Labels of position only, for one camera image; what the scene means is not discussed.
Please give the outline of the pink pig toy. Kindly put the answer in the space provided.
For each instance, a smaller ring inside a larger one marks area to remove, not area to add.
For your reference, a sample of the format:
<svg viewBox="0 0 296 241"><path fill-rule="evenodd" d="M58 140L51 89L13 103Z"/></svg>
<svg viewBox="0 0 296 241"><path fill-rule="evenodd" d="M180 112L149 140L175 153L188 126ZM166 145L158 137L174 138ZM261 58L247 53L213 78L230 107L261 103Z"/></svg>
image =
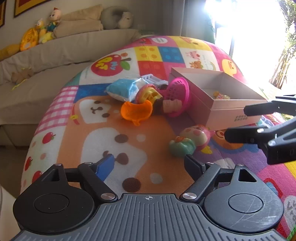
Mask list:
<svg viewBox="0 0 296 241"><path fill-rule="evenodd" d="M201 151L204 154L212 154L208 143L214 135L215 131L211 131L203 125L185 128L174 140L170 141L170 153L180 158L186 155L192 155L195 151Z"/></svg>

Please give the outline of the yellow toy camera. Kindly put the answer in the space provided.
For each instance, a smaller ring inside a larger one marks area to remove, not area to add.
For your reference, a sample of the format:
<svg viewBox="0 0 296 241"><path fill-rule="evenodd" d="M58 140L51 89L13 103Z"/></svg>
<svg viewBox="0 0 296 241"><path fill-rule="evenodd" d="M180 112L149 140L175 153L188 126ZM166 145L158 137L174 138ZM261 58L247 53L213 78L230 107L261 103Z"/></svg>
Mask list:
<svg viewBox="0 0 296 241"><path fill-rule="evenodd" d="M225 95L225 94L221 94L221 93L218 92L218 91L215 91L215 92L213 93L213 97L214 97L215 99L225 99L225 100L229 100L229 99L230 99L229 96L227 96L227 95Z"/></svg>

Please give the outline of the orange plastic toy piece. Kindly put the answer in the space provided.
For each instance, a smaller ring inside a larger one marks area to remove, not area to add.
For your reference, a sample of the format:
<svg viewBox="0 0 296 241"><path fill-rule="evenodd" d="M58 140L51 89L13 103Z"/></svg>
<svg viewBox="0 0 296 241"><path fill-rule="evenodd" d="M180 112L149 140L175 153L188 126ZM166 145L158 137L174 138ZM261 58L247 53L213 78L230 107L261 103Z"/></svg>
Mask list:
<svg viewBox="0 0 296 241"><path fill-rule="evenodd" d="M131 121L135 126L140 126L142 121L147 120L152 114L152 103L145 100L141 104L125 102L120 110L121 116Z"/></svg>

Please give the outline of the cream swirl toy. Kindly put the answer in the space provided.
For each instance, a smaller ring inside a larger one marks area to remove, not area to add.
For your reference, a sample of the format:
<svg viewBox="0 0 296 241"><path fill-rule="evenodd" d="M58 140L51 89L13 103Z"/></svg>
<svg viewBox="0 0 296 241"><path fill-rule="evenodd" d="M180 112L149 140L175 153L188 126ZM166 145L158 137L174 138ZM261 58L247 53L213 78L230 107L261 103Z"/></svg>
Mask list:
<svg viewBox="0 0 296 241"><path fill-rule="evenodd" d="M178 99L163 100L163 112L164 113L176 113L182 109L182 101Z"/></svg>

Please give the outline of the black red keychain toy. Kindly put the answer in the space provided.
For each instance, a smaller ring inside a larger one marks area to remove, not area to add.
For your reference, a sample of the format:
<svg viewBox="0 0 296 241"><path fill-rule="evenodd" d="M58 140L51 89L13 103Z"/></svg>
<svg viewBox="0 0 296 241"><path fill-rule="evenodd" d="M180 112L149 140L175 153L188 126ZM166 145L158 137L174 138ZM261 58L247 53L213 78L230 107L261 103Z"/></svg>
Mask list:
<svg viewBox="0 0 296 241"><path fill-rule="evenodd" d="M167 84L160 85L159 86L159 90L166 92L167 87L168 87ZM154 115L160 115L160 114L163 114L164 113L164 111L163 111L163 100L164 100L163 97L155 100L155 102L153 104L152 114L154 114Z"/></svg>

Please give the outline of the pink plastic net scoop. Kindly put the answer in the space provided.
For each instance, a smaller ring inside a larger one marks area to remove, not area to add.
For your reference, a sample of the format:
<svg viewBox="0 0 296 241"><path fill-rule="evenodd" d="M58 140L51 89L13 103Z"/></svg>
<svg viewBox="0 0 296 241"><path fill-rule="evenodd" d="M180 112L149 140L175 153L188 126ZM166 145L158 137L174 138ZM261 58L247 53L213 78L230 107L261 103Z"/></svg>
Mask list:
<svg viewBox="0 0 296 241"><path fill-rule="evenodd" d="M178 99L182 101L182 109L176 113L166 113L169 117L175 118L184 113L190 105L191 96L190 88L187 80L182 77L177 77L169 82L166 92L160 91L164 100Z"/></svg>

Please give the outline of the pink gold cupcake toy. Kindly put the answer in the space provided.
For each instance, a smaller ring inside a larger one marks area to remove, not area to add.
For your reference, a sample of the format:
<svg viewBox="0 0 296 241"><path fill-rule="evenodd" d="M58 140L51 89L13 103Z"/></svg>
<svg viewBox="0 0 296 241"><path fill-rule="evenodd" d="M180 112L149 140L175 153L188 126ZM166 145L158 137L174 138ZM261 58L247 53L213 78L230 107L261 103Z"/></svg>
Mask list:
<svg viewBox="0 0 296 241"><path fill-rule="evenodd" d="M138 91L134 101L136 104L142 104L148 100L154 104L156 100L162 98L163 96L158 92L157 88L153 84L146 84Z"/></svg>

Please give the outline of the colourful cartoon play mat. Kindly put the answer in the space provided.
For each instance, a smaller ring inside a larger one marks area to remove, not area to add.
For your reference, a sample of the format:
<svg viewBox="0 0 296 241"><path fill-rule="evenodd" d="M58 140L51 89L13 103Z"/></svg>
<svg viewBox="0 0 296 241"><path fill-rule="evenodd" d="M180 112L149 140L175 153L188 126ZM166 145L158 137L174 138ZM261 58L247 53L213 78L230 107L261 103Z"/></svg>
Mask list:
<svg viewBox="0 0 296 241"><path fill-rule="evenodd" d="M172 68L224 72L256 91L265 99L270 93L245 81L232 59L214 44L187 37L141 38L87 66L65 84L42 117L29 148L22 174L25 190L50 166L62 163L75 167L96 162L107 154L115 158L106 184L117 194L175 193L192 184L183 161L169 151L169 142L185 128L196 124L186 112L175 118L152 114L140 126L123 119L122 102L105 91L120 78L153 74L170 80ZM252 126L275 126L280 114L268 114ZM263 152L251 144L231 144L225 129L215 131L208 146L212 154L195 151L204 162L223 168L245 164L280 197L285 213L278 232L295 233L295 163L267 165Z"/></svg>

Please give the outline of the blue white tissue pack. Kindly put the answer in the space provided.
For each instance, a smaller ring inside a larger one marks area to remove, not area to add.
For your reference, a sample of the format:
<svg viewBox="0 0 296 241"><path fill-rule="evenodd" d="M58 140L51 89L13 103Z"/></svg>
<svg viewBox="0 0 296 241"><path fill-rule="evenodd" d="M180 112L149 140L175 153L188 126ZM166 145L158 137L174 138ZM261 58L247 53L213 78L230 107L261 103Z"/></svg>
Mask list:
<svg viewBox="0 0 296 241"><path fill-rule="evenodd" d="M116 100L133 102L140 89L147 84L143 78L121 78L108 85L105 92Z"/></svg>

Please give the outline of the small brown plush toy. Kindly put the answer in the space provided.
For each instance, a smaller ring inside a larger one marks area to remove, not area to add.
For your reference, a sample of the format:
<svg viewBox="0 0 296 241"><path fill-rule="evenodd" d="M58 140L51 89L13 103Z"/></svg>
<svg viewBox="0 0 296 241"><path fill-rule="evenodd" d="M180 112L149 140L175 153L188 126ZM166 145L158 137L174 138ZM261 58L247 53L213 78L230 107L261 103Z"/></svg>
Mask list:
<svg viewBox="0 0 296 241"><path fill-rule="evenodd" d="M11 81L13 84L20 84L23 80L28 79L34 75L32 69L23 69L20 72L12 73Z"/></svg>

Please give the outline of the yellow pillow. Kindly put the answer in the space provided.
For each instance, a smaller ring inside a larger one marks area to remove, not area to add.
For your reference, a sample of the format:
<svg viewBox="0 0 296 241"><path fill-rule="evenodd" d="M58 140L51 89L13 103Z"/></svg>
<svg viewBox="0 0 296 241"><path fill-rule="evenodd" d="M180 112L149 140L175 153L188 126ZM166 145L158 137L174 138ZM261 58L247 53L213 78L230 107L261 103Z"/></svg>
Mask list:
<svg viewBox="0 0 296 241"><path fill-rule="evenodd" d="M20 44L11 44L0 50L0 61L13 56L20 51Z"/></svg>

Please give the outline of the yellow tiger plush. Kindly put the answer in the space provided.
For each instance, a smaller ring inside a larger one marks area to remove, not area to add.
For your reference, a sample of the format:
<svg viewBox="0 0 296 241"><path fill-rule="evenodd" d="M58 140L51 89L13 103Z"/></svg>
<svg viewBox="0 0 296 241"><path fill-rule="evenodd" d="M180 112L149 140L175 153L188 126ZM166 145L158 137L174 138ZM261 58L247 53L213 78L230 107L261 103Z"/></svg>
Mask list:
<svg viewBox="0 0 296 241"><path fill-rule="evenodd" d="M28 50L39 44L40 39L46 32L43 19L39 19L33 28L30 28L24 33L20 43L20 51Z"/></svg>

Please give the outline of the folded beige blanket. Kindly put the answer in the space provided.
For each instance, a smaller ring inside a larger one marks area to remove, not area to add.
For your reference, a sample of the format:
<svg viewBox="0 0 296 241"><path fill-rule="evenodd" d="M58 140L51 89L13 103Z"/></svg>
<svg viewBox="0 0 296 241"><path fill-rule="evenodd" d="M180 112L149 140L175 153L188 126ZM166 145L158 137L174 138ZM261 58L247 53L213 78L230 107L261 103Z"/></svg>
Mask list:
<svg viewBox="0 0 296 241"><path fill-rule="evenodd" d="M103 6L98 4L62 15L59 24L53 30L54 38L102 31L103 25L100 21L102 11Z"/></svg>

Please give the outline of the grey bear neck pillow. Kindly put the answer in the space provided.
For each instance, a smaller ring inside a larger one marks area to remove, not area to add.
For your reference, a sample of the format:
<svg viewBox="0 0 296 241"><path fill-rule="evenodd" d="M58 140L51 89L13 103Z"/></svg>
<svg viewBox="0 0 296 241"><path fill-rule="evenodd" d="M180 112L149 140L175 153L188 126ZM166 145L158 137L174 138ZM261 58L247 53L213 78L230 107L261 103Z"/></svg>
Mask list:
<svg viewBox="0 0 296 241"><path fill-rule="evenodd" d="M105 30L129 29L133 25L133 14L125 7L110 6L102 11L100 21Z"/></svg>

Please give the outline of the framed red picture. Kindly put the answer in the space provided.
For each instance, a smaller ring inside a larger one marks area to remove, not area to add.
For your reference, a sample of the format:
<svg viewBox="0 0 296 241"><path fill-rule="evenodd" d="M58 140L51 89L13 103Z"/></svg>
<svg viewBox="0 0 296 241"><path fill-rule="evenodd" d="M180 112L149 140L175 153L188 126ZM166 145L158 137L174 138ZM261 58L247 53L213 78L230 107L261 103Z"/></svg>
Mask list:
<svg viewBox="0 0 296 241"><path fill-rule="evenodd" d="M14 18L50 0L15 0Z"/></svg>
<svg viewBox="0 0 296 241"><path fill-rule="evenodd" d="M4 25L6 13L6 0L0 2L0 27Z"/></svg>

